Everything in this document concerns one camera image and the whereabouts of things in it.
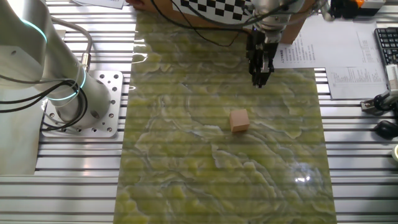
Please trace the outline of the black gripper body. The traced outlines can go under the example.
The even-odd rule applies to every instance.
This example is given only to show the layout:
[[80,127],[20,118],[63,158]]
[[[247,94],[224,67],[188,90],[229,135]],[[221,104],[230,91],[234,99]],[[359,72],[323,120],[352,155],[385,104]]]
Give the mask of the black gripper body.
[[252,28],[246,42],[246,57],[249,63],[258,62],[263,56],[266,57],[268,63],[273,63],[279,43],[266,43],[265,39],[265,33]]

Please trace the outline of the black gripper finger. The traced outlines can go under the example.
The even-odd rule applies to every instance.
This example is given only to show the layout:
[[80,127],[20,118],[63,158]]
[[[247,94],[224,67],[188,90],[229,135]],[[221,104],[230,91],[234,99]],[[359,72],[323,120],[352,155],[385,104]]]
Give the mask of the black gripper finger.
[[262,83],[262,63],[257,62],[249,63],[249,73],[251,74],[252,85],[261,88],[264,84]]
[[267,83],[269,77],[273,72],[274,72],[273,59],[267,59],[267,61],[264,62],[263,85]]

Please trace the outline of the person's bare hand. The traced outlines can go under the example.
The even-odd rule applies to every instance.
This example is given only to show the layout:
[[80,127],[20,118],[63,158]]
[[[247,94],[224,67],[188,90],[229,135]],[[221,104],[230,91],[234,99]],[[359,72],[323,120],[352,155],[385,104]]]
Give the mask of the person's bare hand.
[[129,5],[133,6],[135,9],[145,9],[146,8],[146,4],[142,0],[126,0],[126,2]]

